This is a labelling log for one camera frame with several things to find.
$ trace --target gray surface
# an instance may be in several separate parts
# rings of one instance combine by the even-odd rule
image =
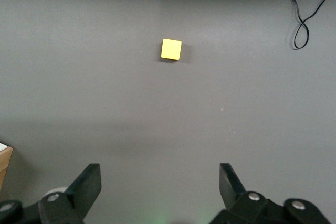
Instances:
[[[318,1],[298,0],[303,16]],[[290,0],[0,0],[3,193],[30,204],[99,162],[87,223],[201,224],[230,162],[336,222],[335,3],[294,51]]]

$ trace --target black wire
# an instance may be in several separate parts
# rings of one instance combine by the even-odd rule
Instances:
[[[309,17],[305,18],[305,19],[302,19],[301,18],[301,15],[300,15],[300,9],[299,9],[299,5],[298,5],[298,2],[296,0],[292,0],[293,3],[294,3],[294,7],[296,9],[296,13],[297,13],[297,16],[298,16],[298,19],[299,19],[299,27],[295,33],[295,36],[294,36],[294,46],[295,46],[295,49],[302,49],[304,48],[308,41],[309,41],[309,29],[308,29],[308,26],[306,25],[306,21],[308,21],[309,19],[311,19],[313,16],[315,16],[315,14],[318,12],[318,10],[320,9],[320,7],[323,5],[323,3],[326,1],[326,0],[322,0],[322,2],[319,4],[319,6],[316,8],[316,10],[313,12],[312,15],[310,15]],[[297,36],[298,36],[298,33],[300,31],[301,28],[304,28],[305,31],[306,31],[306,34],[307,34],[307,37],[306,37],[306,41],[304,42],[304,44],[301,46],[301,47],[298,47],[297,43],[296,43],[296,39],[297,39]]]

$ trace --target round screw head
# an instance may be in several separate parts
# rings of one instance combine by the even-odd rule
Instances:
[[[254,200],[254,201],[259,201],[260,200],[260,196],[256,193],[250,193],[248,195],[248,197],[250,198],[250,200]]]
[[[14,205],[13,203],[3,205],[2,207],[0,207],[0,212],[10,210],[13,207],[13,205]]]
[[[305,205],[302,202],[299,202],[299,201],[293,201],[292,206],[295,207],[296,209],[299,209],[299,210],[305,210],[305,208],[306,208]]]
[[[59,195],[58,194],[53,194],[53,195],[50,195],[47,199],[47,201],[49,202],[53,202],[55,201],[56,199],[58,199]]]

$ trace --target silver bolt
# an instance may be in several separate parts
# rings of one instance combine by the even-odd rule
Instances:
[[[53,194],[53,195],[50,195],[47,199],[47,201],[49,202],[53,202],[55,201],[56,199],[58,199],[59,195],[58,194]]]
[[[0,207],[0,212],[5,212],[7,210],[10,210],[13,206],[14,206],[13,203],[3,205],[2,207]]]
[[[260,196],[256,193],[250,193],[248,195],[248,197],[251,199],[251,200],[254,200],[254,201],[259,201],[260,200]]]
[[[305,210],[305,206],[302,202],[299,202],[299,201],[293,201],[292,202],[292,206],[294,206],[296,209],[299,209],[299,210]]]

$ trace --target yellow cube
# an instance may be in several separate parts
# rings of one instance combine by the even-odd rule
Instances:
[[[163,39],[161,58],[179,60],[182,42],[179,40]]]

